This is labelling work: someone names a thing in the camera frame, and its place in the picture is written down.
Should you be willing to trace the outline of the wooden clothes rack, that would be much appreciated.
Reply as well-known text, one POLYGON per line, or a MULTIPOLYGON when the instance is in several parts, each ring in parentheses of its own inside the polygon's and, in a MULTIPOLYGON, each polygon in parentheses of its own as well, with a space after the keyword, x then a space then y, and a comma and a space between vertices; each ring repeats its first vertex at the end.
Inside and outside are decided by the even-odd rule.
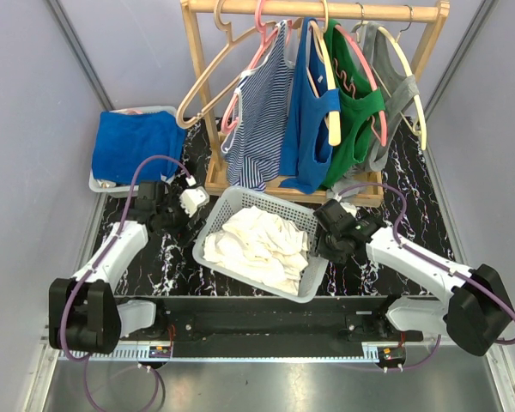
POLYGON ((184 1, 185 31, 197 80, 181 101, 177 124, 207 127, 212 158, 205 180, 219 195, 230 186, 287 200, 322 203, 370 144, 387 148, 391 125, 373 63, 341 25, 343 18, 423 22, 413 58, 402 61, 417 77, 433 51, 450 4, 433 7, 304 1, 184 1), (247 36, 260 43, 252 58, 217 96, 209 77, 242 42, 221 11, 254 16, 247 36))

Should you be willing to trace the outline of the grey plastic laundry basket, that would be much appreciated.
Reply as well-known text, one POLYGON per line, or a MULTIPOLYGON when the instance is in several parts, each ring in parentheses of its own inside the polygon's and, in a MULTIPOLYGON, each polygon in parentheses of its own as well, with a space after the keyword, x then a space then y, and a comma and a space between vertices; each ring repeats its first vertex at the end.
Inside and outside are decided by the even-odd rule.
POLYGON ((328 261, 315 252, 313 210, 239 186, 226 189, 192 250, 196 262, 296 303, 311 301, 328 261))

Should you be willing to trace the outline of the blue white striped tank top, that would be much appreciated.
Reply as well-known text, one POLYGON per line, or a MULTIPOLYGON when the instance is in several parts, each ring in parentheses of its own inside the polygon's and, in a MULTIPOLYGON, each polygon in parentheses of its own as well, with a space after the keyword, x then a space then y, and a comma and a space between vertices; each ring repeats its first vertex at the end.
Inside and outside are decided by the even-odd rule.
POLYGON ((221 145, 227 181, 254 191, 279 175, 295 63, 287 57, 290 24, 282 20, 276 41, 253 75, 235 88, 236 129, 221 145))

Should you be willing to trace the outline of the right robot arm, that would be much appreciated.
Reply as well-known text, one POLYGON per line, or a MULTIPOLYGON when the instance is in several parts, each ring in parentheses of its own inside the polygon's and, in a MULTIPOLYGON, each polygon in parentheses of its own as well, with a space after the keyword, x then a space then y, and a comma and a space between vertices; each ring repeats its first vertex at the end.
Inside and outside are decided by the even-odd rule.
POLYGON ((380 339, 388 341, 406 331, 445 335, 467 353, 483 356, 514 322, 512 302, 494 268, 482 264, 473 269, 442 258, 372 215, 355 218, 334 199, 314 215, 320 257, 345 264, 355 255, 365 256, 433 295, 430 300, 388 298, 372 321, 380 339))

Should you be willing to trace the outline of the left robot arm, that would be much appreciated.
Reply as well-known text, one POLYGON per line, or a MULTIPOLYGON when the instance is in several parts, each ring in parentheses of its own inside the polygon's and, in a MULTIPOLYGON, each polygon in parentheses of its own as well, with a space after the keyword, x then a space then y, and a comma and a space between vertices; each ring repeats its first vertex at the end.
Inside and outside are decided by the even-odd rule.
POLYGON ((170 234, 186 246, 203 227, 198 212, 209 203, 202 186, 175 190, 164 182, 142 182, 136 197, 127 197, 120 221, 98 251, 70 278, 49 287, 49 343, 71 361, 91 354, 110 354, 121 338, 141 331, 157 340, 167 333, 168 319, 150 300, 119 304, 116 287, 151 235, 170 234))

